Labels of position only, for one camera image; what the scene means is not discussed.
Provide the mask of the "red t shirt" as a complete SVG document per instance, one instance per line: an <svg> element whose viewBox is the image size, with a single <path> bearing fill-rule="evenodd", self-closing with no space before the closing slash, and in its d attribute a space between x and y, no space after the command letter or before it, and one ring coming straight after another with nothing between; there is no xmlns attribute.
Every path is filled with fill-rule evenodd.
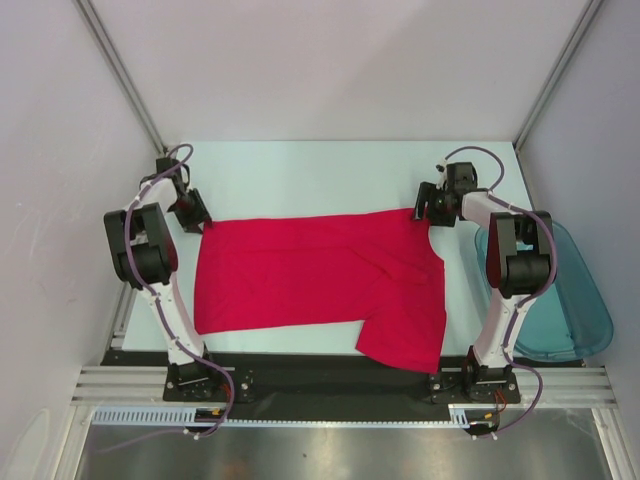
<svg viewBox="0 0 640 480"><path fill-rule="evenodd" d="M200 334L359 321L355 348L389 367L438 370L445 265L409 208L227 220L205 229L194 289Z"/></svg>

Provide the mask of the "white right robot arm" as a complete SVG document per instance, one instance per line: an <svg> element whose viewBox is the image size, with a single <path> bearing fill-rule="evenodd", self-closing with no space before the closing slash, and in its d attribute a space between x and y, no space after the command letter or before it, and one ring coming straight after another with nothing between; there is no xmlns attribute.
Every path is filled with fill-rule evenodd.
<svg viewBox="0 0 640 480"><path fill-rule="evenodd" d="M469 348L454 389L472 403L489 403L514 388L515 344L529 309L557 273L551 216L529 211L478 187L470 162L441 162L440 179L419 186L412 218L432 226L470 221L486 230L485 275L491 287L484 326Z"/></svg>

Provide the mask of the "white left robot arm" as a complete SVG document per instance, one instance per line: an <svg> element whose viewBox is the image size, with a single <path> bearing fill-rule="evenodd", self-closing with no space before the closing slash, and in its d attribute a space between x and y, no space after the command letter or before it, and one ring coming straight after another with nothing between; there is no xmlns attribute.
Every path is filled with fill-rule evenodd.
<svg viewBox="0 0 640 480"><path fill-rule="evenodd" d="M201 235L212 225L198 190L190 187L184 160L156 160L156 172L141 180L130 204L103 216L117 277L140 292L158 322L167 345L170 391L188 389L197 398L214 397L220 374L208 365L208 350L195 331L181 297L178 251L166 217L173 214L184 232Z"/></svg>

